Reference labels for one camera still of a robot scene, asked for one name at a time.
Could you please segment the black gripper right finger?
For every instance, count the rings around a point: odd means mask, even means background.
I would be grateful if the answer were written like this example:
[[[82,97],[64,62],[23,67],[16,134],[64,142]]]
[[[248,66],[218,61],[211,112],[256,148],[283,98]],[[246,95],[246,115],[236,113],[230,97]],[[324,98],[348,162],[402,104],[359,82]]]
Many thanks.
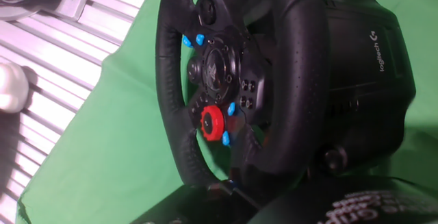
[[[303,184],[250,224],[435,224],[437,191],[396,177],[346,176]]]

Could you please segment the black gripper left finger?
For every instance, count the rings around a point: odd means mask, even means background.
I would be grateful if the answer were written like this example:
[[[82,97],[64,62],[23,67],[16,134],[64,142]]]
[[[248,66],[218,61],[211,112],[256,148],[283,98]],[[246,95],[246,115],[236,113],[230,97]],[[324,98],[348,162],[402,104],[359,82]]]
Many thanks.
[[[209,186],[181,186],[131,224],[247,223],[260,209],[237,182],[225,180]]]

